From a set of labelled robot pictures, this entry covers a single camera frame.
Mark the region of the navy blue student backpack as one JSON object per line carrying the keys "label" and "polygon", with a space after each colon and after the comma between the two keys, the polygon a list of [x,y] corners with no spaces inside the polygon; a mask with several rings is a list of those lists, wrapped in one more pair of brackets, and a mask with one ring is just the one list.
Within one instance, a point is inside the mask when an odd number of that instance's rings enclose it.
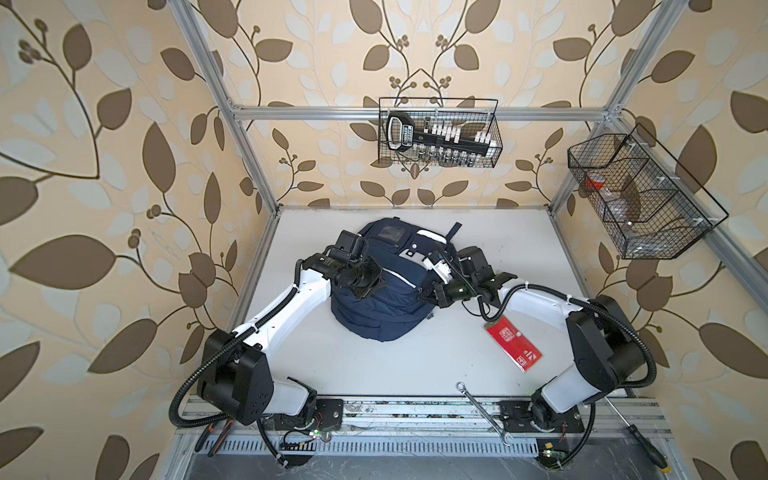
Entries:
{"label": "navy blue student backpack", "polygon": [[366,225],[360,235],[383,269],[384,286],[364,300],[348,289],[333,288],[331,311],[336,320],[352,333],[379,342],[394,341],[413,330],[437,308],[419,299],[429,274],[422,260],[437,245],[455,253],[451,240],[460,228],[457,222],[443,235],[398,217]]}

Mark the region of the red packet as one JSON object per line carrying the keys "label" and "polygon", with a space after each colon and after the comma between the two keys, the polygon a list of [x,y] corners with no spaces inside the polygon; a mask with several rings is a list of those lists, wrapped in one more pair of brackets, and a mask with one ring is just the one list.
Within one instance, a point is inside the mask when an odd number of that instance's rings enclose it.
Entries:
{"label": "red packet", "polygon": [[522,372],[529,371],[542,358],[540,350],[505,316],[487,322],[484,328]]}

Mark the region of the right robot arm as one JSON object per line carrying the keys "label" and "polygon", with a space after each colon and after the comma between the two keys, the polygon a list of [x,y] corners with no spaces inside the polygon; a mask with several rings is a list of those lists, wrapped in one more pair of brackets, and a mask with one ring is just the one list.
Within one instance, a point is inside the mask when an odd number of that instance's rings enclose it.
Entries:
{"label": "right robot arm", "polygon": [[438,277],[427,289],[426,301],[446,308],[476,300],[478,314],[497,344],[504,349],[519,346],[510,356],[520,367],[533,365],[535,350],[522,341],[507,311],[565,329],[572,362],[531,395],[522,416],[539,431],[557,429],[580,405],[593,408],[617,389],[647,387],[657,378],[651,349],[608,296],[582,300],[530,282],[507,287],[512,275],[494,273],[477,247],[451,254],[437,243],[422,262]]}

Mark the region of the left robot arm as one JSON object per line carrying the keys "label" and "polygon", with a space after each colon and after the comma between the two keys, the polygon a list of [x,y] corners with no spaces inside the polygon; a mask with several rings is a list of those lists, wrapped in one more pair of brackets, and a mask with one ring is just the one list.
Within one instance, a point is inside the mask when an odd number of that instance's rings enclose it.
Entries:
{"label": "left robot arm", "polygon": [[267,435],[263,418],[299,417],[312,423],[316,391],[290,379],[273,379],[269,360],[279,346],[332,289],[365,299],[383,286],[382,268],[359,234],[342,231],[333,245],[296,261],[292,283],[251,320],[231,332],[217,329],[206,341],[200,366],[181,384],[168,410],[179,429],[210,427],[220,421],[257,426],[262,442],[283,468],[290,461]]}

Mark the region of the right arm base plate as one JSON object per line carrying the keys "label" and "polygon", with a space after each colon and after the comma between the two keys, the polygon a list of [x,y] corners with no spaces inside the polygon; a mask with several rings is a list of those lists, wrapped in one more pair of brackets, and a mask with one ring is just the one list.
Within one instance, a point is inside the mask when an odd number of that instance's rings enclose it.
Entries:
{"label": "right arm base plate", "polygon": [[583,433],[585,424],[577,407],[557,413],[544,402],[508,399],[498,403],[499,419],[509,433]]}

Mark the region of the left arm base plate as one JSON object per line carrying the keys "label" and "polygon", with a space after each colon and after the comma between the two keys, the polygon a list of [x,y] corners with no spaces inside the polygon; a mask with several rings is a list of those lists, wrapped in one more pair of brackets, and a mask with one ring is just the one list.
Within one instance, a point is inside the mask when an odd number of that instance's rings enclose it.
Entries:
{"label": "left arm base plate", "polygon": [[315,399],[298,416],[275,417],[275,428],[282,431],[338,431],[343,422],[345,402],[341,398]]}

